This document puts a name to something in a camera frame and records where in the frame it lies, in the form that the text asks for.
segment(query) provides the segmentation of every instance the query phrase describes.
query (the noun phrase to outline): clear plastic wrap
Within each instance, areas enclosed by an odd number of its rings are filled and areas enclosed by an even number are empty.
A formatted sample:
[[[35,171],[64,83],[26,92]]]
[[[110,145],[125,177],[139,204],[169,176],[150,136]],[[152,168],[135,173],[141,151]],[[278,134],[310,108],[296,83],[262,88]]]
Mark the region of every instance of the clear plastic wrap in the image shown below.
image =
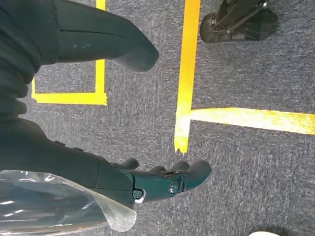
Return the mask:
[[[110,226],[131,229],[136,212],[48,173],[0,172],[0,235],[62,235]]]

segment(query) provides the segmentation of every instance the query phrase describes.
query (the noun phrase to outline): metal screw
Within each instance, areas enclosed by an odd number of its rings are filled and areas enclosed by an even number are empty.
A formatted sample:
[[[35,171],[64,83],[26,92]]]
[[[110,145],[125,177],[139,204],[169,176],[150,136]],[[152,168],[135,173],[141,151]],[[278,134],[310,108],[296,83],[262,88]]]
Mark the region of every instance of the metal screw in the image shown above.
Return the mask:
[[[168,191],[171,194],[176,194],[178,192],[178,185],[177,185],[175,182],[172,182],[169,185]]]
[[[211,26],[215,26],[218,21],[218,14],[217,13],[214,13],[212,14],[212,18],[211,20]]]
[[[134,198],[141,199],[141,197],[142,197],[142,191],[141,191],[141,190],[134,190],[134,191]]]

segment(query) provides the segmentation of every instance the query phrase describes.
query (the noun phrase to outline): prosthetic forearm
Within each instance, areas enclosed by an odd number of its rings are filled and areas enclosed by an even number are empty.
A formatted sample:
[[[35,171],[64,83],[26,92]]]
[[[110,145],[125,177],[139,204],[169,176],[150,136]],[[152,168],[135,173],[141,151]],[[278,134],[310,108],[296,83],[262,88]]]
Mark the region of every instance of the prosthetic forearm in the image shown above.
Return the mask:
[[[42,65],[109,59],[151,69],[158,51],[130,21],[67,0],[2,0],[0,21],[0,171],[51,173],[130,208],[190,190],[210,174],[205,161],[136,171],[136,160],[110,163],[51,141],[37,124],[18,117],[26,108],[17,98],[26,96]]]

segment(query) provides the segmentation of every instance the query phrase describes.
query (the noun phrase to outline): white object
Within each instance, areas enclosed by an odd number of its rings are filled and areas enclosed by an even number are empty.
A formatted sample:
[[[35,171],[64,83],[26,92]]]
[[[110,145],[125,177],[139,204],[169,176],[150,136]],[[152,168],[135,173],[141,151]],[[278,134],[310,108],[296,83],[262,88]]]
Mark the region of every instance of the white object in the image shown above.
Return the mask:
[[[255,233],[252,233],[249,236],[279,236],[279,235],[261,231],[261,232],[255,232]]]

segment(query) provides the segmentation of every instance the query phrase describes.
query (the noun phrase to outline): black prosthetic arm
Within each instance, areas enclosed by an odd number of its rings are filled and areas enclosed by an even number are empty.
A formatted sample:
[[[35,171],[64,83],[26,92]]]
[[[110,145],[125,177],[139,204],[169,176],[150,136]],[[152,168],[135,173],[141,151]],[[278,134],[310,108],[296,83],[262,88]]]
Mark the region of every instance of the black prosthetic arm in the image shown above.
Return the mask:
[[[48,139],[17,98],[42,65],[110,59],[148,71],[158,51],[126,19],[67,0],[0,1],[0,171],[46,172],[64,177],[132,208],[134,202],[171,198],[196,187],[211,172],[204,161],[180,162],[166,171],[135,169],[130,159],[108,161]]]

